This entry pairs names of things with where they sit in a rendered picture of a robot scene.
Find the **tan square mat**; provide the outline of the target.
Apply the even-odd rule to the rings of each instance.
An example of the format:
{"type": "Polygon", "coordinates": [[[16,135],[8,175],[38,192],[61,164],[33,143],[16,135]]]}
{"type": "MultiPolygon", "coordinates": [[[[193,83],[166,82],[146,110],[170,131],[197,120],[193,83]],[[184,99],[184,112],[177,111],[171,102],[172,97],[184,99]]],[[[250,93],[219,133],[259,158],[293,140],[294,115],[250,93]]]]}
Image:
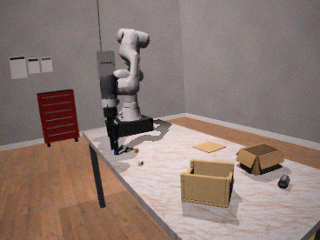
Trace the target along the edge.
{"type": "Polygon", "coordinates": [[[221,144],[213,143],[213,142],[209,141],[209,142],[201,143],[201,144],[198,144],[198,145],[195,145],[195,146],[192,146],[192,147],[196,148],[196,149],[199,149],[199,150],[202,150],[202,151],[205,151],[207,153],[211,153],[213,151],[225,148],[226,146],[223,146],[221,144]]]}

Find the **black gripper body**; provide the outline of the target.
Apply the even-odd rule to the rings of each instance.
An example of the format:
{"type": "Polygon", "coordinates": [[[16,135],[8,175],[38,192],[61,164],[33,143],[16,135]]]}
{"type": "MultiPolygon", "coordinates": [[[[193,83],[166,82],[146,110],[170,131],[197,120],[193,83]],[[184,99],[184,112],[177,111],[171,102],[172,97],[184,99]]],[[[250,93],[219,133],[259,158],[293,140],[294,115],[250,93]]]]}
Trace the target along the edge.
{"type": "MultiPolygon", "coordinates": [[[[104,117],[107,117],[107,120],[111,121],[111,126],[114,126],[114,119],[116,120],[117,116],[117,107],[105,109],[103,108],[104,117]]],[[[116,120],[117,121],[117,120],[116,120]]]]}

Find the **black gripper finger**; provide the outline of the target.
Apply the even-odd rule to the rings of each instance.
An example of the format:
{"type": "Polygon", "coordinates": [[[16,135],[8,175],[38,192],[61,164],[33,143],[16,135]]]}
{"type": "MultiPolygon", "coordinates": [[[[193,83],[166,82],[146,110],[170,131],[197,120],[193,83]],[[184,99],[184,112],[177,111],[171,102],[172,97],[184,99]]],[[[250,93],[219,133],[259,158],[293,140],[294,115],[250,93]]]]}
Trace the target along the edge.
{"type": "Polygon", "coordinates": [[[113,136],[112,136],[112,131],[110,128],[109,120],[105,120],[105,123],[106,123],[108,137],[110,138],[110,147],[111,147],[111,150],[114,150],[113,141],[112,141],[113,136]]]}
{"type": "Polygon", "coordinates": [[[116,122],[116,120],[114,119],[114,126],[112,127],[111,126],[111,121],[109,121],[109,124],[110,124],[110,128],[111,128],[111,131],[112,131],[112,136],[113,136],[113,146],[114,146],[114,151],[119,151],[119,148],[118,148],[118,141],[117,139],[119,139],[119,123],[116,122]]]}

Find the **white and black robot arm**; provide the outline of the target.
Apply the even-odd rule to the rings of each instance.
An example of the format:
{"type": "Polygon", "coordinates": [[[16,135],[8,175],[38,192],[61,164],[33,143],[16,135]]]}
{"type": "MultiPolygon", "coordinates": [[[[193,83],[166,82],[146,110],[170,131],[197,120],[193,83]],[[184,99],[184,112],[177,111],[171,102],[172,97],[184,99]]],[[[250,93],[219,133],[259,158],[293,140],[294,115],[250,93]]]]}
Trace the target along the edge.
{"type": "Polygon", "coordinates": [[[143,80],[143,72],[140,70],[140,56],[138,54],[140,48],[142,49],[149,45],[150,37],[141,31],[120,29],[117,32],[117,41],[121,44],[119,55],[129,67],[127,70],[117,70],[101,76],[102,107],[105,109],[115,108],[117,106],[116,93],[119,96],[123,95],[123,114],[119,112],[120,119],[122,118],[121,122],[136,121],[143,118],[137,101],[137,92],[140,88],[139,82],[143,80]]]}

